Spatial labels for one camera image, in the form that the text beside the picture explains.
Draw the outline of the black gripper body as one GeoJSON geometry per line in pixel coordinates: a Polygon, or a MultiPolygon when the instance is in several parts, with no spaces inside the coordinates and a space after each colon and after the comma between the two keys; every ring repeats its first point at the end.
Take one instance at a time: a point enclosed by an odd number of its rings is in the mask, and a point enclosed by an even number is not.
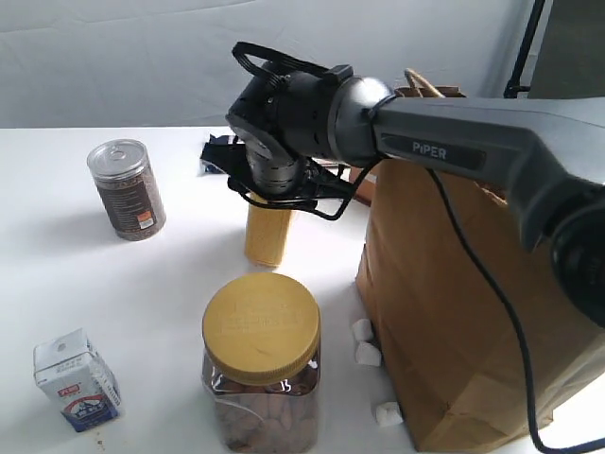
{"type": "Polygon", "coordinates": [[[243,196],[259,197],[271,209],[316,209],[320,201],[340,200],[346,206],[353,186],[308,157],[277,166],[243,144],[227,146],[230,158],[230,188],[243,196]]]}

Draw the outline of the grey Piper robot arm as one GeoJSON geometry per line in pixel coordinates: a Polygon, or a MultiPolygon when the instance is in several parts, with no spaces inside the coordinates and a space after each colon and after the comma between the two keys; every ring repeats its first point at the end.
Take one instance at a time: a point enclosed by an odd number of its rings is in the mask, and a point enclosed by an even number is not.
{"type": "Polygon", "coordinates": [[[233,144],[204,155],[242,197],[315,213],[354,188],[320,160],[368,168],[416,164],[501,189],[522,247],[551,242],[564,294],[604,322],[604,101],[406,98],[348,65],[310,74],[256,71],[227,113],[233,144]]]}

